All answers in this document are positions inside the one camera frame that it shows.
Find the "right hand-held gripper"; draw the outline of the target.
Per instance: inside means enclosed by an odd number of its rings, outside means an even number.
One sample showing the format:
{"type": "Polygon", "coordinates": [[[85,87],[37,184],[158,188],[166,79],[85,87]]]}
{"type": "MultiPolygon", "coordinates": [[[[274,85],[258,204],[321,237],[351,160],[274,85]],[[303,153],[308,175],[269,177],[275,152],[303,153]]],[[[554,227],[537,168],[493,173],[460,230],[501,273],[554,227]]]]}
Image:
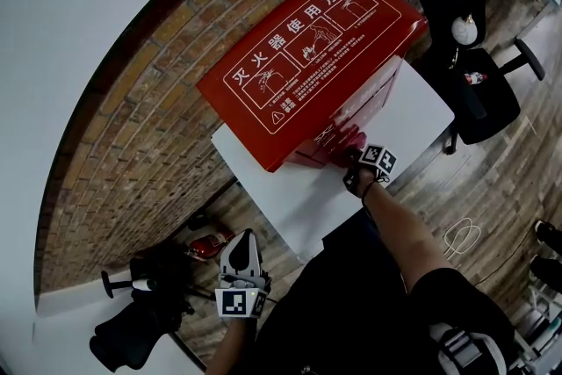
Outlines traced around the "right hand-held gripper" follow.
{"type": "Polygon", "coordinates": [[[390,182],[397,157],[388,148],[367,144],[363,150],[350,148],[345,155],[348,157],[349,166],[343,183],[356,197],[362,197],[374,183],[390,182]]]}

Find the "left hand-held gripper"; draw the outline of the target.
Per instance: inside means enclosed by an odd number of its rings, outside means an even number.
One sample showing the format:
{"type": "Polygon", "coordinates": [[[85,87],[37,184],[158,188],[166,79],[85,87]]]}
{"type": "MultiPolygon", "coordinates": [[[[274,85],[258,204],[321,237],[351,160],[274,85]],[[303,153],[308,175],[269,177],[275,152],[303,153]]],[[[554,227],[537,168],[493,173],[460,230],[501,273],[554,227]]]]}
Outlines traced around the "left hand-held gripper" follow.
{"type": "Polygon", "coordinates": [[[217,310],[222,318],[259,319],[270,293],[271,279],[261,269],[256,235],[249,228],[243,235],[245,274],[238,274],[242,262],[241,238],[235,236],[220,255],[219,287],[215,289],[217,310]]]}

